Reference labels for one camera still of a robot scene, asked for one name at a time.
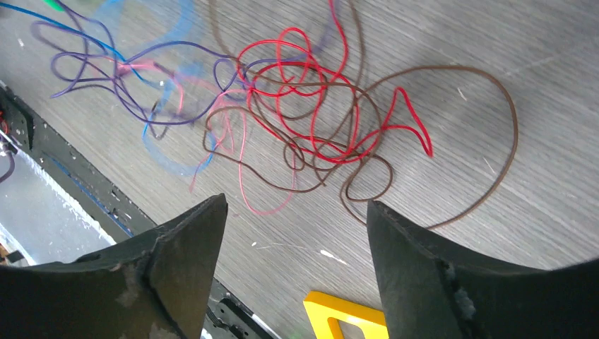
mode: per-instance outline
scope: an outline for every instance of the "yellow plastic piece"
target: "yellow plastic piece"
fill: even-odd
[[[310,292],[304,307],[317,339],[343,339],[339,320],[359,327],[365,339],[389,339],[383,312],[339,299],[322,292]]]

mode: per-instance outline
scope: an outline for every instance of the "gray table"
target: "gray table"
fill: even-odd
[[[164,0],[164,13],[179,17],[178,1]],[[190,40],[217,49],[209,30],[207,4],[195,1]],[[66,22],[40,0],[19,1]],[[101,1],[69,1],[83,14],[92,14]],[[340,17],[355,49],[355,26],[342,1]],[[472,215],[439,233],[458,243],[507,261],[539,268],[556,268],[597,255],[599,231],[593,210],[597,193],[599,143],[599,3],[594,0],[425,0],[359,1],[357,7],[367,39],[367,80],[419,64],[467,64],[497,75],[518,108],[521,134],[514,165],[504,184]],[[119,48],[131,56],[141,42],[165,34],[174,19],[153,9],[140,10],[126,2],[119,21]],[[325,1],[224,1],[219,4],[222,34],[229,48],[265,37],[276,37],[289,25],[305,29],[314,40],[328,20]],[[259,217],[243,204],[237,166],[215,160],[198,178],[192,194],[190,179],[164,171],[145,151],[143,125],[118,105],[109,93],[96,90],[49,100],[64,86],[48,69],[50,49],[28,30],[31,19],[2,13],[0,79],[54,126],[67,140],[132,198],[156,222],[172,218],[205,197],[225,192],[230,202],[216,276],[284,338],[313,336],[302,300],[320,290],[380,309],[372,259],[363,226],[345,213],[336,198],[343,175],[311,194],[294,196],[281,213]],[[81,43],[60,37],[73,50]],[[336,67],[341,45],[336,35],[321,55],[325,66]],[[249,59],[272,55],[256,51]],[[154,54],[174,66],[185,61],[205,63],[214,58],[178,47]],[[355,75],[357,55],[347,73]],[[65,62],[68,70],[76,65]],[[159,95],[131,79],[134,95],[151,105]],[[383,107],[395,85],[403,85],[426,123],[436,156],[426,157],[407,133],[389,134],[381,154],[396,169],[392,190],[382,199],[422,225],[442,221],[472,203],[494,179],[511,145],[511,122],[499,91],[476,76],[451,72],[415,73],[377,91]],[[189,100],[207,94],[190,90]],[[346,93],[333,95],[330,117],[345,110]],[[395,121],[409,120],[403,107]],[[234,123],[239,126],[239,119]],[[175,160],[193,164],[200,159],[201,129],[180,127],[160,144]],[[247,160],[281,184],[289,174],[280,152],[259,127],[251,125]],[[356,194],[377,188],[382,168],[372,166],[356,183]],[[262,208],[276,206],[285,195],[266,189],[247,176],[252,201]],[[312,178],[301,179],[307,186]],[[365,206],[357,206],[361,213]],[[325,256],[326,251],[335,258]]]

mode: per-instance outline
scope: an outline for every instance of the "gray surface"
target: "gray surface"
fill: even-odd
[[[15,171],[0,185],[0,242],[8,240],[29,265],[70,263],[114,244],[33,159],[19,152],[14,160]],[[0,173],[9,165],[0,156]]]
[[[39,0],[18,3],[61,18]],[[87,14],[100,5],[99,1],[70,3]],[[206,4],[196,3],[204,22],[198,19],[194,24],[208,29]],[[496,74],[516,102],[521,143],[506,181],[475,213],[439,232],[482,253],[539,268],[595,257],[599,243],[593,212],[599,204],[599,154],[594,148],[599,143],[599,3],[374,0],[359,1],[357,7],[367,38],[368,81],[407,66],[453,62]],[[289,25],[306,29],[316,40],[328,15],[326,3],[315,0],[285,4],[222,1],[219,12],[222,34],[235,52],[259,38],[276,37]],[[189,178],[168,174],[151,160],[139,138],[143,125],[121,107],[113,107],[117,102],[108,93],[82,91],[49,100],[64,85],[48,71],[51,51],[31,38],[29,18],[17,13],[2,17],[0,78],[151,218],[162,222],[211,194],[227,194],[230,217],[216,276],[284,338],[313,336],[302,306],[310,290],[380,309],[365,229],[345,214],[336,198],[342,173],[325,189],[295,196],[283,212],[268,217],[252,215],[244,207],[237,168],[224,160],[216,160],[199,177],[198,188],[188,194]],[[355,26],[345,4],[341,18],[355,46]],[[151,28],[160,34],[166,31],[150,12],[126,12],[120,44],[133,47],[132,41],[149,40]],[[197,36],[191,39],[198,41]],[[209,31],[199,40],[217,48]],[[71,38],[61,37],[61,42],[81,48]],[[173,65],[182,59],[213,60],[188,49],[176,51],[159,58]],[[321,57],[324,65],[335,67],[339,52],[335,37]],[[262,53],[263,57],[272,55],[266,48]],[[353,54],[350,61],[347,73],[352,75],[357,56]],[[381,105],[389,104],[389,93],[398,84],[412,95],[432,135],[436,156],[428,159],[408,134],[386,138],[382,153],[395,165],[396,180],[383,201],[414,221],[430,225],[457,214],[492,183],[511,145],[509,111],[490,83],[449,72],[423,72],[395,80],[377,92]],[[136,97],[148,106],[157,96],[143,87],[136,91]],[[329,110],[331,114],[348,104],[343,96],[333,102],[336,110]],[[408,118],[405,109],[397,112],[396,121]],[[248,161],[287,183],[288,174],[278,159],[274,164],[262,160],[271,149],[280,152],[280,146],[259,128],[250,129]],[[201,130],[182,127],[176,131],[165,141],[176,148],[173,158],[188,164],[193,163],[189,156],[202,158]],[[366,196],[376,186],[383,175],[380,170],[373,166],[364,173],[357,183],[358,194]],[[248,177],[250,198],[258,207],[282,201],[282,194],[260,194],[263,186],[250,181]],[[365,206],[357,208],[365,211]],[[347,265],[321,255],[322,249]]]

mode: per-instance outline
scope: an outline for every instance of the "brown string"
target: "brown string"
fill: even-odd
[[[358,70],[358,75],[356,78],[356,85],[351,85],[351,84],[347,84],[347,83],[337,83],[337,82],[323,82],[323,83],[285,83],[282,81],[277,81],[276,79],[272,79],[269,78],[267,76],[264,75],[259,75],[261,80],[265,80],[268,81],[270,83],[274,83],[276,85],[281,85],[281,86],[289,86],[289,87],[294,87],[294,88],[302,88],[302,87],[321,87],[321,86],[325,86],[326,88],[328,87],[332,87],[332,86],[338,86],[338,87],[345,87],[345,88],[349,88],[351,90],[354,91],[354,95],[353,95],[353,99],[352,99],[352,108],[350,110],[348,110],[348,112],[345,114],[345,116],[343,117],[342,122],[338,125],[338,127],[336,128],[336,130],[328,137],[328,138],[322,138],[322,137],[318,137],[315,136],[315,139],[318,141],[323,141],[323,143],[318,147],[318,151],[321,150],[322,147],[324,147],[327,143],[330,144],[334,144],[340,148],[348,148],[349,147],[349,143],[350,143],[350,135],[351,135],[351,131],[352,131],[352,124],[353,124],[353,119],[354,119],[354,107],[355,105],[358,103],[359,100],[361,100],[362,98],[366,99],[366,101],[373,107],[377,119],[379,120],[379,130],[380,130],[380,134],[379,137],[382,139],[383,135],[385,133],[385,131],[382,129],[382,126],[384,125],[383,123],[383,116],[381,115],[380,109],[379,107],[375,104],[375,102],[373,101],[373,99],[371,98],[371,96],[369,95],[369,92],[371,92],[373,89],[377,88],[379,85],[381,85],[382,83],[391,80],[392,78],[396,78],[399,76],[403,76],[405,74],[408,73],[412,73],[412,72],[416,72],[416,71],[445,71],[445,70],[449,70],[449,71],[465,71],[465,72],[469,72],[469,73],[474,73],[477,74],[479,76],[482,76],[483,78],[488,79],[489,81],[491,81],[491,83],[495,84],[499,90],[503,93],[509,109],[510,109],[510,113],[511,113],[511,118],[512,118],[512,123],[513,123],[513,131],[514,131],[514,135],[513,135],[513,141],[512,141],[512,146],[511,146],[511,151],[504,163],[504,166],[502,167],[502,170],[499,172],[499,175],[497,176],[497,178],[495,179],[495,181],[493,182],[493,184],[491,185],[491,187],[486,190],[486,192],[479,197],[479,199],[477,199],[473,204],[471,204],[469,207],[467,207],[465,210],[461,211],[458,215],[449,218],[448,220],[445,220],[443,222],[439,222],[435,225],[431,225],[429,227],[427,227],[428,229],[435,229],[438,227],[442,227],[445,225],[448,225],[452,222],[455,222],[457,220],[460,220],[461,218],[464,218],[466,215],[468,215],[469,213],[471,213],[472,211],[474,211],[478,206],[480,206],[481,204],[483,204],[488,198],[489,196],[491,196],[493,194],[493,192],[495,192],[495,190],[497,189],[497,187],[501,184],[501,182],[503,181],[503,179],[505,178],[507,172],[509,171],[509,168],[511,166],[511,163],[514,161],[514,156],[516,154],[516,149],[518,147],[518,117],[516,114],[516,107],[514,105],[514,101],[511,99],[510,94],[508,93],[507,89],[501,84],[501,82],[499,80],[497,80],[493,75],[489,74],[486,71],[483,71],[481,69],[477,69],[475,67],[469,67],[469,66],[459,66],[459,65],[430,65],[430,66],[416,66],[416,67],[411,67],[408,69],[405,69],[403,71],[399,71],[397,73],[393,73],[389,76],[386,76],[378,81],[376,81],[375,83],[373,83],[372,85],[370,85],[369,87],[367,87],[366,89],[362,89],[360,87],[357,87],[357,84],[360,82],[362,74],[363,74],[363,69],[364,69],[364,55],[365,55],[365,46],[364,46],[364,36],[363,36],[363,31],[362,31],[362,26],[360,23],[360,19],[357,13],[357,10],[354,6],[353,0],[349,0],[349,4],[350,4],[350,8],[352,10],[352,18],[355,22],[355,25],[357,27],[357,34],[358,34],[358,40],[359,40],[359,50],[360,50],[360,66],[359,66],[359,70]],[[244,65],[241,63],[240,60],[238,60],[235,56],[233,56],[233,54],[230,52],[230,50],[227,48],[227,46],[225,45],[225,43],[223,42],[222,37],[220,36],[220,30],[218,27],[218,18],[217,18],[217,13],[216,13],[216,4],[215,4],[215,0],[208,0],[208,7],[209,7],[209,14],[210,14],[210,24],[212,26],[212,31],[213,31],[213,36],[216,40],[216,42],[218,43],[218,45],[220,46],[220,48],[224,51],[224,53],[229,54],[232,60],[234,60],[235,62],[237,62],[237,64],[241,67],[244,68]],[[253,75],[257,75],[256,72],[252,71],[252,70],[247,70],[247,73],[253,74]],[[303,152],[300,150],[300,145],[297,143],[298,138],[297,137],[292,137],[289,134],[285,133],[283,130],[279,129],[278,127],[274,126],[272,123],[269,122],[269,120],[265,117],[261,106],[262,107],[266,107],[269,110],[273,110],[274,109],[272,107],[270,107],[269,105],[267,105],[265,102],[263,102],[263,100],[261,99],[261,97],[259,95],[257,95],[257,93],[254,93],[252,95],[252,99],[254,101],[254,105],[256,107],[256,111],[255,112],[252,107],[254,105],[251,105],[250,107],[242,107],[242,106],[235,106],[235,107],[222,107],[220,109],[216,109],[213,112],[210,113],[210,115],[206,118],[206,128],[208,130],[208,121],[217,113],[219,112],[224,112],[226,110],[243,110],[245,112],[247,112],[248,114],[250,114],[253,118],[261,121],[262,123],[264,123],[266,126],[268,126],[272,131],[274,131],[277,136],[281,139],[284,140],[284,147],[283,147],[283,158],[285,160],[285,163],[287,164],[287,166],[295,171],[302,171],[306,168],[312,169],[314,170],[314,173],[316,175],[316,177],[318,178],[319,182],[317,184],[315,184],[313,187],[310,187],[308,189],[290,189],[287,187],[281,187],[278,186],[276,184],[273,184],[272,182],[268,181],[266,178],[264,178],[260,173],[258,173],[251,165],[248,165],[245,162],[241,162],[237,159],[234,159],[233,157],[230,157],[228,155],[216,152],[216,151],[212,151],[210,150],[207,146],[206,146],[206,134],[207,132],[204,133],[204,137],[203,137],[203,147],[206,151],[213,153],[215,155],[218,155],[220,157],[223,157],[225,159],[228,159],[230,161],[233,161],[237,164],[240,164],[241,166],[246,167],[248,170],[252,171],[260,180],[262,180],[264,183],[266,183],[269,186],[272,186],[275,189],[279,189],[281,191],[287,191],[287,192],[294,192],[294,193],[308,193],[311,192],[317,188],[319,188],[320,186],[325,186],[325,181],[340,167],[339,164],[334,165],[332,167],[329,168],[323,168],[323,167],[318,167],[316,166],[316,156],[312,155],[312,158],[310,160],[307,160],[305,155],[303,154]],[[288,117],[288,116],[283,116],[284,119],[289,120],[289,121],[299,121],[302,119],[305,119],[307,117],[310,117],[312,115],[312,112],[314,110],[307,112],[305,114],[301,114],[298,117]],[[349,121],[348,124],[348,141],[344,144],[344,143],[340,143],[337,141],[334,141],[333,139],[342,131],[343,126],[345,125],[346,122]],[[356,220],[360,221],[362,224],[365,224],[364,221],[362,221],[356,214],[354,214],[351,209],[349,208],[349,206],[346,203],[347,201],[352,201],[352,202],[365,202],[368,200],[372,200],[372,199],[378,199],[381,196],[383,196],[390,188],[391,185],[393,183],[393,167],[391,166],[391,164],[383,159],[382,157],[380,157],[379,155],[376,154],[376,151],[378,149],[378,147],[381,145],[381,141],[380,140],[377,145],[372,149],[372,151],[370,153],[368,153],[367,156],[365,156],[364,158],[362,158],[358,164],[358,166],[356,167],[356,169],[354,169],[350,176],[342,183],[341,188],[339,190],[339,197],[340,197],[340,201],[343,204],[343,207],[346,209],[346,211],[349,212],[349,214],[351,214],[351,216],[353,216]],[[289,159],[287,158],[287,151],[291,150],[294,154],[294,156],[296,157],[296,160],[299,160],[300,166],[299,167],[293,167],[292,164],[290,163]],[[351,160],[354,157],[357,157],[358,153],[356,151],[354,151],[353,153],[349,154],[344,160]],[[361,172],[361,170],[364,168],[364,166],[371,160],[371,159],[375,159],[378,160],[380,162],[382,162],[385,167],[387,168],[387,170],[389,171],[389,180],[387,181],[387,185],[385,186],[385,188],[378,193],[377,195],[373,196],[373,197],[369,197],[369,198],[353,198],[350,196],[350,188],[355,180],[355,178],[358,176],[358,174]]]

